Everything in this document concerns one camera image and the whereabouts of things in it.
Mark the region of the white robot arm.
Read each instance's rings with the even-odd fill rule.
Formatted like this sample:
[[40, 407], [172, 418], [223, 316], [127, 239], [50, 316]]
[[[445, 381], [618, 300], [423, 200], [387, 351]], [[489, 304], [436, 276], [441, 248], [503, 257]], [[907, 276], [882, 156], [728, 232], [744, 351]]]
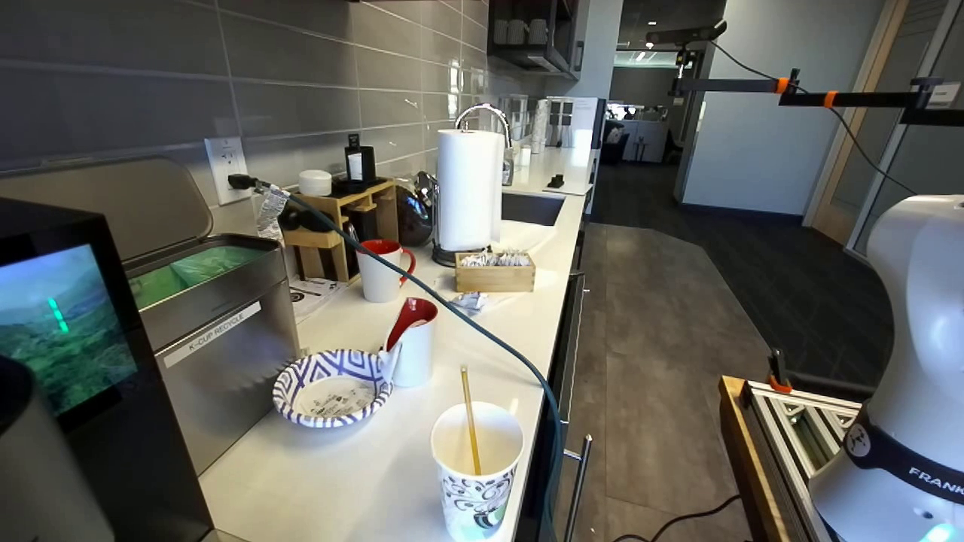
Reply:
[[964, 539], [964, 200], [889, 209], [868, 260], [890, 319], [890, 356], [811, 497], [841, 542]]

